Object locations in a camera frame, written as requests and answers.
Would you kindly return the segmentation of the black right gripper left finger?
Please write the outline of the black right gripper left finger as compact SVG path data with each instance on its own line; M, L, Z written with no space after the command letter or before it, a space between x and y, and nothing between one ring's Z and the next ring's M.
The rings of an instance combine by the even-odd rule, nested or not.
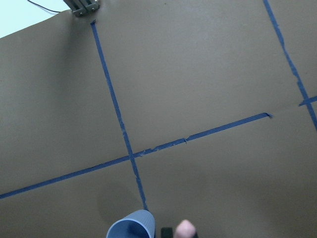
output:
M161 238L173 238L173 228L172 227L163 227L160 230Z

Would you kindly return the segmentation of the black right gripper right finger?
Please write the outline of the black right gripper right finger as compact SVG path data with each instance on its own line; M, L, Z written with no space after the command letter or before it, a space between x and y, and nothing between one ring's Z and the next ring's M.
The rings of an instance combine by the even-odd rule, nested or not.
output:
M193 231L193 234L192 234L191 238L198 238L197 230Z

